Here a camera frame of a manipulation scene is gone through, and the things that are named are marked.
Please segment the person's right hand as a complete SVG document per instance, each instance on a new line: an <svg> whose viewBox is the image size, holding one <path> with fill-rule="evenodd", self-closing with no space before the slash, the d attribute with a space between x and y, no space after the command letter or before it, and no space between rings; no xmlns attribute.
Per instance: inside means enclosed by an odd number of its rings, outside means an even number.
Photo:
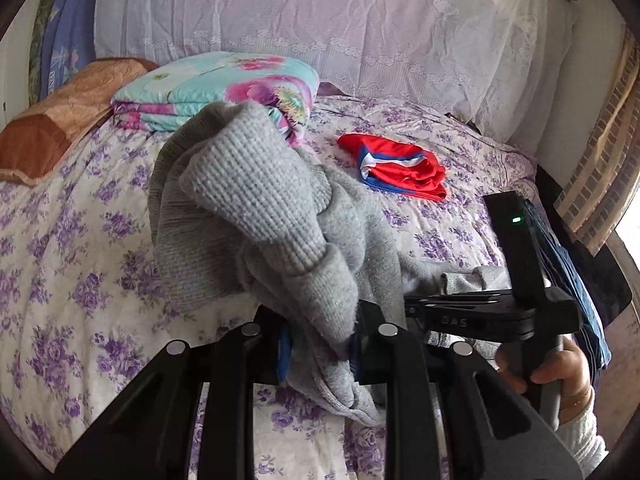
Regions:
<svg viewBox="0 0 640 480"><path fill-rule="evenodd" d="M580 411L576 404L585 401L591 387L589 366L585 355L567 336L563 337L563 349L544 361L529 380L536 385L559 382L561 385L560 423L568 422Z"/></svg>

